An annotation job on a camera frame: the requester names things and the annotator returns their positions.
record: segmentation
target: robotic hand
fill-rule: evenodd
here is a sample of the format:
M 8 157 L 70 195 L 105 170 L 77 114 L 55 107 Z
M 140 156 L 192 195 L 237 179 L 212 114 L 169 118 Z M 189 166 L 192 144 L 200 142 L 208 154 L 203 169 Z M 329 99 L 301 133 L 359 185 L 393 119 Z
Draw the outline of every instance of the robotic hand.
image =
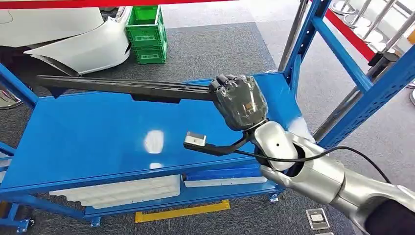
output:
M 318 203 L 332 205 L 366 234 L 415 234 L 414 192 L 346 169 L 320 146 L 268 121 L 267 103 L 253 77 L 221 75 L 209 87 L 216 92 L 215 105 L 229 128 L 243 131 L 244 137 L 262 154 L 249 153 L 260 161 L 266 178 Z M 186 142 L 196 142 L 194 137 L 188 133 L 186 148 L 215 154 L 189 147 Z M 234 148 L 216 155 L 248 154 L 237 150 L 241 143 L 245 142 L 239 140 Z M 209 144 L 202 141 L 199 146 L 205 148 Z
M 233 131 L 246 131 L 265 120 L 268 105 L 252 76 L 219 75 L 209 88 L 216 93 L 216 108 Z

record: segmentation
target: stacked crate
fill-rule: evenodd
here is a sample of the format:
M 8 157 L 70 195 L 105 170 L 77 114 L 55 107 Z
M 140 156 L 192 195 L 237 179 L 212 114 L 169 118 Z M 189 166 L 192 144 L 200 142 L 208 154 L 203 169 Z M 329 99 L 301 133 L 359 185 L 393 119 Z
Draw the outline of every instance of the stacked crate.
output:
M 160 6 L 134 6 L 126 29 L 138 63 L 166 62 L 167 34 Z

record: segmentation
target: blue metal shelf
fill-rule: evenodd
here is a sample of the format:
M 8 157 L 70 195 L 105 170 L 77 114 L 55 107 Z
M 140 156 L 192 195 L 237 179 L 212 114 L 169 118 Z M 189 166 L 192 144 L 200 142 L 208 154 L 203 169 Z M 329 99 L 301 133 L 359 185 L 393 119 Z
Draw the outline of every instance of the blue metal shelf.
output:
M 256 194 L 272 193 L 283 190 L 273 182 L 247 185 L 211 186 L 186 188 L 183 183 L 180 185 L 180 195 L 159 200 L 127 204 L 116 207 L 94 209 L 87 207 L 85 217 L 103 216 L 117 213 L 142 212 L 152 209 L 176 207 L 186 204 L 219 201 L 235 197 L 251 196 Z
M 267 97 L 270 119 L 288 127 L 301 116 L 281 73 L 256 78 Z M 146 150 L 145 138 L 152 130 L 163 132 L 159 154 Z M 101 92 L 43 97 L 0 193 L 52 191 L 256 163 L 238 154 L 216 157 L 184 149 L 187 131 L 205 134 L 217 145 L 230 144 L 241 135 L 205 101 L 137 102 L 127 94 Z M 254 147 L 247 144 L 242 149 Z

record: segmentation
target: shelf caster wheel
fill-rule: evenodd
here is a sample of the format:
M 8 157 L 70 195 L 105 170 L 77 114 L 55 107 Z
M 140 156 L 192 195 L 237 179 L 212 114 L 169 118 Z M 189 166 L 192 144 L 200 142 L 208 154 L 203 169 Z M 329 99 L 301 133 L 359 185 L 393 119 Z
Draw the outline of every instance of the shelf caster wheel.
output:
M 24 219 L 20 221 L 21 225 L 17 227 L 16 233 L 23 234 L 26 233 L 29 227 L 35 225 L 35 220 L 32 218 Z
M 101 225 L 101 217 L 94 217 L 91 220 L 91 225 L 90 225 L 91 228 L 96 228 L 96 227 L 99 227 L 100 225 Z
M 29 227 L 33 227 L 33 226 L 35 226 L 35 220 L 29 219 Z
M 270 197 L 270 202 L 278 202 L 278 194 L 277 193 L 271 193 L 269 195 Z

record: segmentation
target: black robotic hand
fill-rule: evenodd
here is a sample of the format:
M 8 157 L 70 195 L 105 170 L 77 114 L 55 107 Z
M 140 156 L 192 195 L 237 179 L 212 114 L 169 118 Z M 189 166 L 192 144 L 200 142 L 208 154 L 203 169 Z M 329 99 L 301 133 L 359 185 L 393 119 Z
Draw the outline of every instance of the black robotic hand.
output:
M 266 118 L 268 105 L 254 77 L 221 74 L 209 88 L 216 92 L 215 106 L 233 131 L 248 130 Z

